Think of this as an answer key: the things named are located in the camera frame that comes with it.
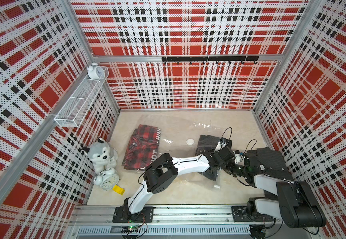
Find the clear plastic vacuum bag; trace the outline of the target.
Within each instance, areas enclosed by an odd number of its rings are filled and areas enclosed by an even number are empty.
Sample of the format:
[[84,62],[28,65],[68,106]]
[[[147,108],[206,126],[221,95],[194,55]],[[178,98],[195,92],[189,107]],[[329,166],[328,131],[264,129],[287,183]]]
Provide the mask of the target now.
[[212,135],[232,140],[233,133],[231,127],[213,125],[210,121],[188,120],[179,117],[142,115],[133,131],[140,124],[155,126],[162,131],[158,157],[164,153],[169,153],[176,158],[193,157],[196,156],[195,150],[201,135]]

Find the red black plaid shirt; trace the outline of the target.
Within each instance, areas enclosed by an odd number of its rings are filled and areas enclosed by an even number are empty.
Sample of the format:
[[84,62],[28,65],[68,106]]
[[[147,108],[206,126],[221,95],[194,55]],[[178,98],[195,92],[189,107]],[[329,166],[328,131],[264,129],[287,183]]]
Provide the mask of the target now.
[[132,133],[122,166],[126,170],[142,170],[158,158],[162,131],[155,126],[140,124]]

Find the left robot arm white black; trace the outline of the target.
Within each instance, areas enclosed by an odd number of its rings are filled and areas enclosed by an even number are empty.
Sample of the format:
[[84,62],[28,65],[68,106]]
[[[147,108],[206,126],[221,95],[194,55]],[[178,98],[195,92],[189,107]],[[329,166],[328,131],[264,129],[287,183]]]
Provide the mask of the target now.
[[140,175],[137,192],[124,200],[125,217],[141,212],[154,194],[166,190],[178,176],[221,168],[226,170],[227,164],[234,160],[235,153],[227,146],[214,152],[204,150],[200,155],[187,158],[176,158],[164,153]]

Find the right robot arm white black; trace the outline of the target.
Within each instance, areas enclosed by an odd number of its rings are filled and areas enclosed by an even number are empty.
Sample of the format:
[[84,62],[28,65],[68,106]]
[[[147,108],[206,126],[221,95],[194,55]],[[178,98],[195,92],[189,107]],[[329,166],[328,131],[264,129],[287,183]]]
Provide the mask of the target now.
[[262,189],[275,196],[274,199],[250,198],[242,211],[255,221],[264,215],[282,220],[289,228],[321,228],[327,223],[310,186],[305,181],[278,178],[273,172],[284,172],[284,168],[266,166],[257,156],[243,158],[243,164],[229,162],[227,172],[235,178],[244,178],[245,186]]

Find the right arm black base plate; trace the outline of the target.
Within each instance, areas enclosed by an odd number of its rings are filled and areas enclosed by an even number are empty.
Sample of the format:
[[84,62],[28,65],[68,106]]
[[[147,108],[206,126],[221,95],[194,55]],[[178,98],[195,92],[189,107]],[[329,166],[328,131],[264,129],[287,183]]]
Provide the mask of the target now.
[[255,209],[248,211],[247,206],[232,206],[232,217],[234,222],[257,222],[257,223],[273,223],[274,218],[269,215],[258,213]]

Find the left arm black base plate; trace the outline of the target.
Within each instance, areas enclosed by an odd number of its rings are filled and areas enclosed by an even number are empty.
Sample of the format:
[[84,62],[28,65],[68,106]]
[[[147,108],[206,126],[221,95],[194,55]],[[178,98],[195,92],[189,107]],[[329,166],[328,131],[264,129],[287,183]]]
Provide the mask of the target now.
[[130,223],[130,222],[146,222],[153,221],[154,207],[144,207],[140,212],[131,214],[125,206],[117,207],[114,211],[113,223]]

